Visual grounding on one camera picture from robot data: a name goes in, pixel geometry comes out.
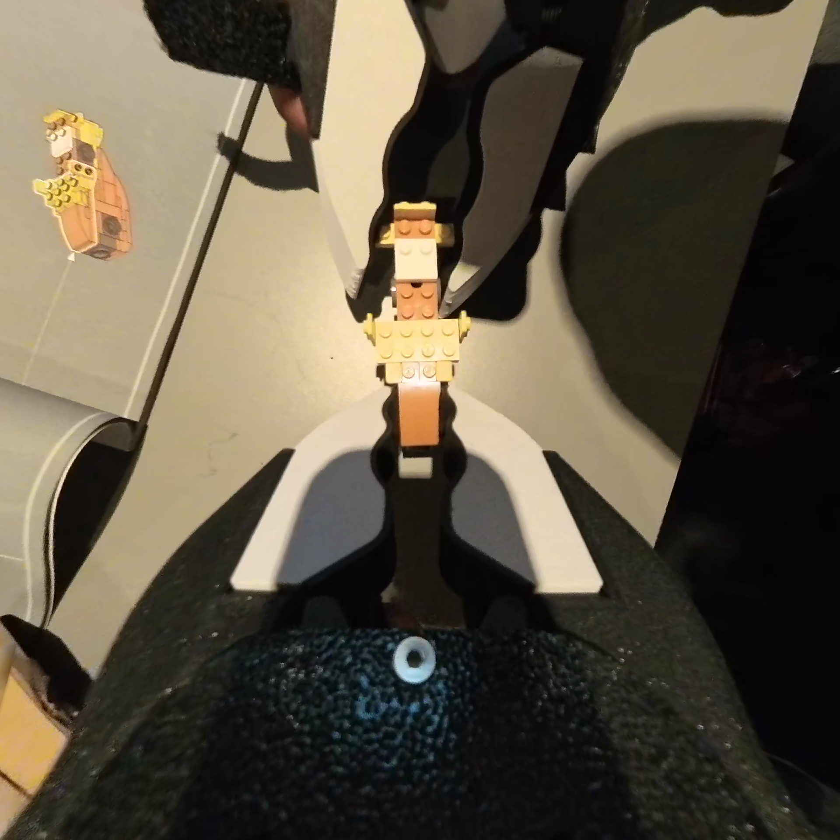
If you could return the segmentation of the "grey desk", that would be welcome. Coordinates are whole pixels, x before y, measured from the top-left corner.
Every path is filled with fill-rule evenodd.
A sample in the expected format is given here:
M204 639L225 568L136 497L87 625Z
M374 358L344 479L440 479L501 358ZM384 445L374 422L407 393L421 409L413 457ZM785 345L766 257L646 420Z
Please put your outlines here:
M455 388L581 471L647 539L676 479L712 345L746 255L760 189L823 26L827 2L728 16L679 12L646 37L569 174L583 260L561 267L568 212L542 212L522 314L467 300L478 330ZM161 395L140 423L140 464L53 631L98 669L152 574L282 448L380 390L371 348L329 257L314 170L269 104L245 151L276 156L277 189L236 174Z

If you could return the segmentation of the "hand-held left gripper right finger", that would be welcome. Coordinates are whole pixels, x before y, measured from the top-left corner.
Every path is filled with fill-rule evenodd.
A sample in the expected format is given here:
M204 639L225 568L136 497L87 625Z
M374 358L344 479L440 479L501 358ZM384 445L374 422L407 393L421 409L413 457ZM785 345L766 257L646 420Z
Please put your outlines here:
M464 391L451 400L451 527L543 595L599 595L603 578L541 446Z

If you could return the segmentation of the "person's right hand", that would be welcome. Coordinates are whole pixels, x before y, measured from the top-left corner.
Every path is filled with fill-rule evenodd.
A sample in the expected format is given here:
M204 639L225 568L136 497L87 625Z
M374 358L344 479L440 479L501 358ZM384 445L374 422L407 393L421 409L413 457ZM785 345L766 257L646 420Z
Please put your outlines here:
M266 85L270 98L286 124L296 135L310 139L308 114L299 91L278 85Z

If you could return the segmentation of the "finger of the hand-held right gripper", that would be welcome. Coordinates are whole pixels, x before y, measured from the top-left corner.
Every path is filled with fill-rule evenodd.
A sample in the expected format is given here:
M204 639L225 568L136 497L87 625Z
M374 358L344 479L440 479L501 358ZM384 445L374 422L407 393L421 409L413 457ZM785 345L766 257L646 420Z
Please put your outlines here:
M410 4L338 1L312 152L323 225L346 295L357 297L385 200L385 163L415 108L426 51Z
M481 174L441 312L464 305L515 244L532 206L583 59L542 47L500 73L479 109Z

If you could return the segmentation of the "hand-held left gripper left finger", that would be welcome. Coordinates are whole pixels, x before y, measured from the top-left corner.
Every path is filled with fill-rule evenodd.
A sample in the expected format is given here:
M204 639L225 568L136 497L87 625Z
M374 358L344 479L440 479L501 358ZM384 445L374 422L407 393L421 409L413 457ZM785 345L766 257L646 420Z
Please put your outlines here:
M379 536L385 491L371 455L385 433L387 396L367 395L299 442L230 578L233 589L299 585Z

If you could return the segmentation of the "grey instruction booklet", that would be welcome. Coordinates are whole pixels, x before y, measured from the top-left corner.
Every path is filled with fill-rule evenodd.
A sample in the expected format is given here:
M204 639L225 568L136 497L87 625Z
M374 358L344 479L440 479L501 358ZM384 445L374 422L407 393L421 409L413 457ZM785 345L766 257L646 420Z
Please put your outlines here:
M2 615L44 626L70 470L139 433L257 89L141 2L1 12Z

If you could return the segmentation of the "orange and tan brick model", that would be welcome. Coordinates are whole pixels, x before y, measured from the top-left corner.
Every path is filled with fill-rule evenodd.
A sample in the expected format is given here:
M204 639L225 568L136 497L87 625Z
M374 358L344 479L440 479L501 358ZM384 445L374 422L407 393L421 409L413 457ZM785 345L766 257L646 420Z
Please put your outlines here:
M468 315L440 314L438 248L454 243L454 230L437 220L431 202L399 202L378 246L394 259L392 314L364 322L378 374L396 398L396 443L400 456L430 460L443 435L445 385L452 382Z

